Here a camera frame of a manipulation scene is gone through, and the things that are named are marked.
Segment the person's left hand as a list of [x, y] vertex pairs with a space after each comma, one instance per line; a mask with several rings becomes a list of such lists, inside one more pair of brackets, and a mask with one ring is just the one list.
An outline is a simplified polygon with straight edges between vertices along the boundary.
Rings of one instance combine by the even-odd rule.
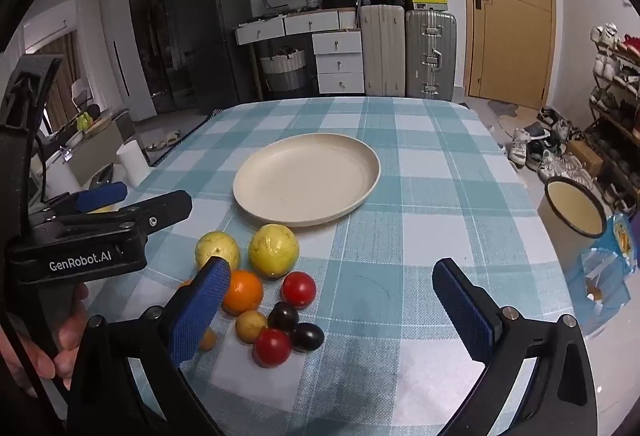
[[[58, 339], [58, 353], [54, 358], [43, 352], [28, 336], [20, 334], [24, 349], [40, 378], [45, 378], [46, 380], [62, 378], [67, 390], [70, 389], [70, 383], [72, 383], [76, 357], [88, 319], [87, 309], [84, 304], [84, 300], [88, 296], [89, 289], [85, 283], [77, 283], [74, 286], [70, 315], [67, 316], [64, 323], [60, 324], [58, 330], [54, 331], [55, 338]], [[15, 383], [27, 395], [36, 397], [37, 393], [32, 384], [30, 384], [23, 365], [20, 363], [4, 332], [1, 332], [1, 354]]]

